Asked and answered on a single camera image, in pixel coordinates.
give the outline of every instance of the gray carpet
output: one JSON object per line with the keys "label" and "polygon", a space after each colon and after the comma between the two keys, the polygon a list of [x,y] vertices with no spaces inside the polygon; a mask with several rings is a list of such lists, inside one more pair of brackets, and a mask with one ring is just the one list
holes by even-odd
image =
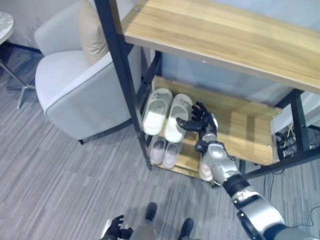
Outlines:
{"label": "gray carpet", "polygon": [[[41,57],[15,48],[8,65],[31,81]],[[35,92],[16,110],[19,93],[6,90],[12,84],[6,73],[0,77],[0,240],[97,240],[108,218],[125,214],[136,228],[151,201],[158,204],[158,240],[176,239],[188,217],[195,221],[192,237],[248,239],[222,188],[156,167],[148,171],[132,126],[80,145],[44,117]],[[264,177],[250,182],[264,191]],[[310,209],[320,205],[320,161],[275,175],[271,202],[289,226],[310,224]],[[302,229],[318,237],[320,209],[312,218],[314,226]]]}

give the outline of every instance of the wooden shelf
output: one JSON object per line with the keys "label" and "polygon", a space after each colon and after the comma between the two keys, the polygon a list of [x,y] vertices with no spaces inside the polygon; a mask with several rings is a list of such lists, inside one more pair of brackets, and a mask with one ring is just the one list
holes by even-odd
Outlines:
{"label": "wooden shelf", "polygon": [[[201,179],[198,173],[199,160],[200,154],[195,151],[194,147],[192,145],[184,144],[174,168],[169,170]],[[167,169],[162,163],[155,166]]]}
{"label": "wooden shelf", "polygon": [[[278,114],[278,109],[245,100],[241,101],[243,101],[242,106],[246,107],[230,108],[228,103],[236,102],[237,98],[170,81],[160,76],[155,76],[154,83],[156,89],[168,88],[174,95],[187,94],[193,102],[203,102],[217,118],[218,140],[225,144],[228,154],[260,165],[274,163],[270,116]],[[194,150],[196,141],[197,135],[194,134],[188,134],[183,139],[185,148],[179,157],[182,162],[178,160],[177,166],[185,169],[189,169],[186,165],[193,166],[189,170],[198,171],[198,165],[192,162],[194,154],[197,156],[196,160],[199,160],[199,155]]]}
{"label": "wooden shelf", "polygon": [[212,0],[144,0],[126,42],[320,94],[320,35]]}

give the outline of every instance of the shoe rack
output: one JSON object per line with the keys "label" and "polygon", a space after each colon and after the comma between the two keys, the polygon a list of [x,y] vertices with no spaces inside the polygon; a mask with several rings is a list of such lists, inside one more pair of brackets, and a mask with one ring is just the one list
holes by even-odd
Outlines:
{"label": "shoe rack", "polygon": [[[203,102],[215,114],[218,140],[229,155],[261,165],[247,179],[319,159],[320,146],[310,149],[300,95],[320,94],[320,34],[267,16],[212,0],[139,0],[120,21],[117,1],[95,0],[103,32],[147,167],[151,136],[142,130],[151,85],[183,93]],[[155,50],[137,92],[128,54],[133,45]],[[160,77],[162,52],[259,77],[294,88],[275,107],[231,97]],[[277,156],[271,120],[290,105],[297,154]],[[186,135],[172,171],[199,177],[197,137]]]}
{"label": "shoe rack", "polygon": [[[204,103],[218,120],[218,141],[224,143],[229,155],[263,166],[275,162],[276,148],[273,147],[275,143],[270,121],[281,112],[280,108],[227,96],[157,75],[153,81],[155,89],[167,88],[174,96],[186,94],[193,103]],[[164,137],[166,123],[167,121],[159,134],[161,137]],[[199,178],[200,155],[194,148],[197,140],[197,133],[186,133],[182,140],[181,153],[172,171]]]}

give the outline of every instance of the white armchair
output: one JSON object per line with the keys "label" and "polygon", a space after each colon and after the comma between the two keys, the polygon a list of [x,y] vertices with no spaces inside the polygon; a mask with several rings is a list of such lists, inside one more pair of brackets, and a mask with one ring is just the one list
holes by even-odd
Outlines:
{"label": "white armchair", "polygon": [[[120,18],[134,6],[118,0]],[[75,3],[38,28],[35,41],[44,54],[35,73],[35,88],[44,115],[77,140],[106,131],[130,119],[130,113],[108,52],[90,66],[82,51]],[[141,49],[129,56],[133,85],[141,84]]]}

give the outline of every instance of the hand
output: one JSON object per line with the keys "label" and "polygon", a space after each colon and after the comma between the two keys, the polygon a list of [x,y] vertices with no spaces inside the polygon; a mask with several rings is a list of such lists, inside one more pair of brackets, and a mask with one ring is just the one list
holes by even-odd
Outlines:
{"label": "hand", "polygon": [[120,215],[117,216],[115,219],[112,220],[111,226],[107,229],[107,231],[105,232],[102,240],[106,240],[106,239],[124,239],[124,240],[128,240],[130,239],[133,230],[130,227],[129,229],[120,229],[120,225],[124,223],[124,215]]}
{"label": "hand", "polygon": [[185,121],[177,118],[177,124],[184,130],[189,132],[214,133],[217,134],[218,123],[213,114],[208,112],[203,103],[197,101],[192,106],[192,120]]}

